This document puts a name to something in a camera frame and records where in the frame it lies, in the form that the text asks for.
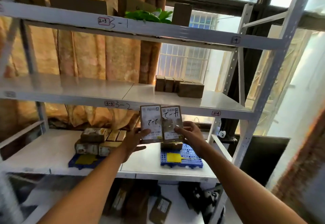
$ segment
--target row of boxes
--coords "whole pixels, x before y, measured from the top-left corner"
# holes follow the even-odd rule
[[[121,145],[125,136],[125,130],[86,128],[75,143],[75,151],[77,154],[108,156]]]
[[[175,92],[180,97],[202,98],[204,85],[197,80],[156,75],[156,91]]]

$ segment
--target blue plastic pallet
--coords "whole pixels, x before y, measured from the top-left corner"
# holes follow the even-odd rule
[[[75,154],[72,159],[68,163],[68,167],[76,167],[79,170],[81,169],[94,169],[98,164],[100,164],[106,156],[96,156],[97,160],[94,161],[92,164],[76,164],[77,160],[81,155]]]
[[[171,163],[167,162],[167,153],[181,153],[181,157],[188,158],[188,159],[182,159],[181,163]],[[180,166],[180,167],[186,167],[189,166],[190,168],[203,168],[203,162],[202,159],[199,158],[194,150],[187,144],[183,144],[183,147],[180,151],[176,150],[163,150],[160,151],[160,165],[168,165],[170,167],[173,166]]]

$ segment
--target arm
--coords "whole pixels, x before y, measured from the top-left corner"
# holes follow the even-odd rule
[[[149,129],[142,132],[137,132],[137,130],[129,132],[122,144],[67,196],[56,203],[38,223],[98,223],[121,163],[127,161],[132,152],[146,148],[136,146],[140,139],[149,133]]]
[[[244,224],[306,224],[290,207],[220,155],[193,122],[185,121],[184,129],[175,131],[183,134],[197,155],[208,163]]]

